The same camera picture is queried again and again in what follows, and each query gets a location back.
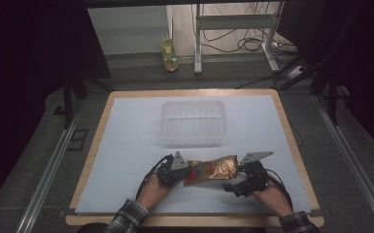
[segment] gold wrapper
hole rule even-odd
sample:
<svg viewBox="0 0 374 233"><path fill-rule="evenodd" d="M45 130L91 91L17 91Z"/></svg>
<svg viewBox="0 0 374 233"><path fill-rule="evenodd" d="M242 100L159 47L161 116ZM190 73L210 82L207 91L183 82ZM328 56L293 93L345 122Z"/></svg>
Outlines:
<svg viewBox="0 0 374 233"><path fill-rule="evenodd" d="M229 155L212 161L188 161L192 171L184 179L184 186L202 183L208 180L229 180L237 177L238 160L236 155Z"/></svg>

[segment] forearm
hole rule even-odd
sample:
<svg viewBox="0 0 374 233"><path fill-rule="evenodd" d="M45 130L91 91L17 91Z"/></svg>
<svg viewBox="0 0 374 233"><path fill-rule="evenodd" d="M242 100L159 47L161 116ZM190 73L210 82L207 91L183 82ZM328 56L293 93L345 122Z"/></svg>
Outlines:
<svg viewBox="0 0 374 233"><path fill-rule="evenodd" d="M149 212L138 202L127 199L119 209L114 220L105 230L106 233L136 233L139 226L147 219Z"/></svg>
<svg viewBox="0 0 374 233"><path fill-rule="evenodd" d="M279 218L284 232L287 233L314 233L317 232L314 225L308 219L305 212L294 213Z"/></svg>

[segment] person's left hand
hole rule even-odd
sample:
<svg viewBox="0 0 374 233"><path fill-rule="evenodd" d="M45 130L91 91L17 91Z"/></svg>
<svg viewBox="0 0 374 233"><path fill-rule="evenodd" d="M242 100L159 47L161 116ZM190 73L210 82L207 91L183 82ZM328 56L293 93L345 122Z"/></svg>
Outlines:
<svg viewBox="0 0 374 233"><path fill-rule="evenodd" d="M142 189L137 202L149 211L168 195L169 189L169 187L160 184L158 176L156 173L153 173Z"/></svg>

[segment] white wall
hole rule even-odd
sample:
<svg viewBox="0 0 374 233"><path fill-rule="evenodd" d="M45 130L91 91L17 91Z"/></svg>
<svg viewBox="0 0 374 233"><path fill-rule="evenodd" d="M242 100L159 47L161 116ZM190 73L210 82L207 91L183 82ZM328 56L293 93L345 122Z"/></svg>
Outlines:
<svg viewBox="0 0 374 233"><path fill-rule="evenodd" d="M169 33L165 6L88 9L105 55L158 52Z"/></svg>

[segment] clear plastic container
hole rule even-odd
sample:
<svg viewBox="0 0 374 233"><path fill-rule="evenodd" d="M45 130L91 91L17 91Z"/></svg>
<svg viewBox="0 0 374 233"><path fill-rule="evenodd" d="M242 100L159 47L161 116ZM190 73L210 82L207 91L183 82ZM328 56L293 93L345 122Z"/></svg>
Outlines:
<svg viewBox="0 0 374 233"><path fill-rule="evenodd" d="M161 132L169 147L216 147L225 129L222 101L169 101L162 105Z"/></svg>

